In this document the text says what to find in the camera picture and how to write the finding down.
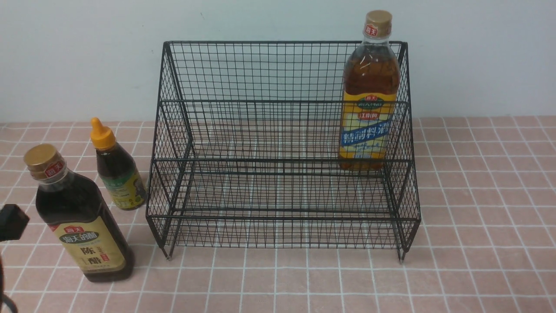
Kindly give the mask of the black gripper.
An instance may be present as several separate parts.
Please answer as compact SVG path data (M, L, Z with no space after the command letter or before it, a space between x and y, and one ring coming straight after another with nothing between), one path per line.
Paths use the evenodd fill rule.
M20 240L29 216L16 204L4 204L0 210L0 241Z

